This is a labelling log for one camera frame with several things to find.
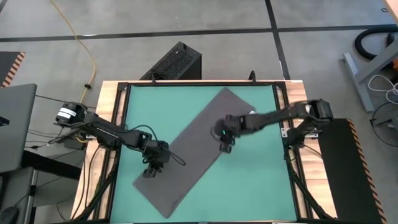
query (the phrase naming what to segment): hazard tape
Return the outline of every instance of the hazard tape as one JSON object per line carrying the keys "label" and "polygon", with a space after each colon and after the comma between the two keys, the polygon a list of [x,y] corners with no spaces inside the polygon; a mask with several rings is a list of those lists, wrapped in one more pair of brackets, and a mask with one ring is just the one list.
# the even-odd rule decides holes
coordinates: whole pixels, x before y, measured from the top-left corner
{"label": "hazard tape", "polygon": [[372,193],[373,193],[374,201],[376,203],[377,209],[379,210],[381,223],[382,224],[386,224],[387,223],[387,219],[386,219],[384,211],[383,211],[383,209],[381,207],[381,202],[380,202],[379,196],[378,196],[378,194],[376,192],[376,188],[374,186],[374,182],[373,182],[373,179],[371,177],[371,173],[369,171],[368,164],[366,163],[365,155],[364,155],[364,153],[362,151],[361,144],[359,143],[358,134],[355,131],[355,126],[354,126],[353,120],[347,119],[347,121],[348,121],[349,126],[351,128],[351,132],[353,133],[353,137],[354,137],[354,140],[355,140],[355,143],[356,143],[356,147],[357,147],[358,152],[359,152],[359,157],[362,160],[363,169],[365,170],[365,174],[366,174],[366,176],[368,178],[369,186],[370,186],[370,188],[372,190]]}
{"label": "hazard tape", "polygon": [[11,81],[15,77],[15,74],[17,73],[18,68],[20,67],[24,57],[25,57],[25,52],[19,53],[19,55],[15,59],[14,63],[12,64],[10,71],[8,72],[8,74],[6,76],[6,79],[1,84],[0,88],[9,87],[11,85]]}

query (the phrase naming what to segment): gray towel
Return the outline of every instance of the gray towel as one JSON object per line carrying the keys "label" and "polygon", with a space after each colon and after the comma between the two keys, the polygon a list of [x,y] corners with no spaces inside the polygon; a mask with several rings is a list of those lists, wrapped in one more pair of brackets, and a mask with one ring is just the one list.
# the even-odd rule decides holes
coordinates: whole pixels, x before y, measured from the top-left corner
{"label": "gray towel", "polygon": [[168,218],[220,154],[220,143],[210,135],[211,127],[227,114],[248,114],[252,110],[253,106],[232,91],[222,89],[170,144],[170,150],[187,165],[170,158],[162,173],[150,179],[140,175],[133,185]]}

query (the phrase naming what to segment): black hose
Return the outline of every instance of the black hose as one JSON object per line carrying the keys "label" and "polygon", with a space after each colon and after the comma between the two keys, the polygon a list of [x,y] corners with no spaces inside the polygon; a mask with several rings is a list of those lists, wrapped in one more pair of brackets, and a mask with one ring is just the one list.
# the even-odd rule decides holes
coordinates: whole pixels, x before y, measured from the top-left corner
{"label": "black hose", "polygon": [[[374,59],[377,55],[374,55],[372,53],[367,52],[363,45],[362,45],[362,40],[371,34],[380,34],[380,33],[389,33],[387,37],[387,43],[386,45],[390,45],[394,41],[394,36],[393,33],[398,32],[398,27],[397,26],[391,26],[391,27],[376,27],[372,29],[368,29],[362,33],[360,33],[356,38],[355,38],[355,49],[356,51],[364,58],[368,60]],[[393,64],[392,62],[386,66],[386,68],[392,68]]]}

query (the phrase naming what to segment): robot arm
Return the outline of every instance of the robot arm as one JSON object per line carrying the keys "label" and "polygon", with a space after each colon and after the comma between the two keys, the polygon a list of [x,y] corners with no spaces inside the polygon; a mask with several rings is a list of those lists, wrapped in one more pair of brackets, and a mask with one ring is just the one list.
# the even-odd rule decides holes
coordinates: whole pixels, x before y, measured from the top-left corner
{"label": "robot arm", "polygon": [[292,146],[303,144],[305,135],[319,129],[333,119],[330,104],[322,99],[299,101],[286,108],[266,114],[227,115],[217,121],[214,132],[222,142],[220,151],[230,153],[235,138],[252,134],[264,127],[288,119],[303,119],[297,127],[287,131],[287,143]]}
{"label": "robot arm", "polygon": [[110,150],[125,145],[129,149],[142,153],[143,163],[148,163],[144,177],[155,177],[162,172],[164,163],[170,159],[169,144],[152,140],[152,135],[136,129],[125,130],[122,127],[100,118],[80,103],[65,103],[55,118],[57,125],[63,128],[78,128],[97,138],[98,144]]}

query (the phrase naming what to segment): green tabletop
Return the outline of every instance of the green tabletop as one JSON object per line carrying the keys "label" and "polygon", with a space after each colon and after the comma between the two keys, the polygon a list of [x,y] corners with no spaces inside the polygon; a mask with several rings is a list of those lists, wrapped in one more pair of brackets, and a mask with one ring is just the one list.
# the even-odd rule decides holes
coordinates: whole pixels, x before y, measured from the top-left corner
{"label": "green tabletop", "polygon": [[[223,87],[133,86],[126,124],[147,124],[171,143]],[[228,88],[259,113],[276,109],[271,86]],[[141,161],[141,154],[122,148],[111,223],[296,220],[278,124],[237,139],[232,153],[219,157],[168,219],[132,185],[146,168]]]}

